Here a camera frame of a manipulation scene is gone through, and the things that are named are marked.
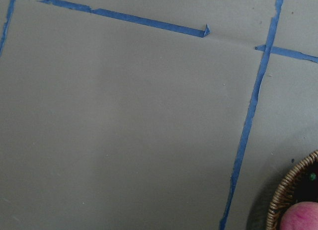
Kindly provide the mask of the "dark purple grapes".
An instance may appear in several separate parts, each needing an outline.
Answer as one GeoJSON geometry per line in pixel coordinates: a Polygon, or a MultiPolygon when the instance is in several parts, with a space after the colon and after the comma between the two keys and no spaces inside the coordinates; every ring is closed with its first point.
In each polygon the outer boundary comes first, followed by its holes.
{"type": "Polygon", "coordinates": [[[293,198],[288,206],[300,202],[318,202],[318,163],[314,162],[304,172],[294,177],[293,198]]]}

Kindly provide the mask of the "red apple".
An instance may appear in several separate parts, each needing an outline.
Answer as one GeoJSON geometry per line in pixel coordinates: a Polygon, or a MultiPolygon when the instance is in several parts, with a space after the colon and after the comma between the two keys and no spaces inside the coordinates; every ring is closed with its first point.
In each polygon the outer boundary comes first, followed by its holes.
{"type": "Polygon", "coordinates": [[[280,230],[317,230],[318,204],[299,202],[292,205],[283,215],[280,230]]]}

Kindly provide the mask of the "woven wicker basket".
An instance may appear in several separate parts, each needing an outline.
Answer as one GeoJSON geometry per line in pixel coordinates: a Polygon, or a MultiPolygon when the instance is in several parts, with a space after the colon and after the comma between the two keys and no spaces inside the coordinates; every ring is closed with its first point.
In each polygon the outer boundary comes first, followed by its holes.
{"type": "Polygon", "coordinates": [[[293,168],[291,168],[285,177],[281,180],[277,186],[272,200],[269,204],[269,209],[266,218],[267,230],[278,230],[283,214],[290,208],[289,202],[293,198],[292,186],[294,177],[299,173],[305,171],[305,169],[312,165],[314,162],[318,162],[318,152],[314,151],[310,153],[303,160],[299,161],[293,168]]]}

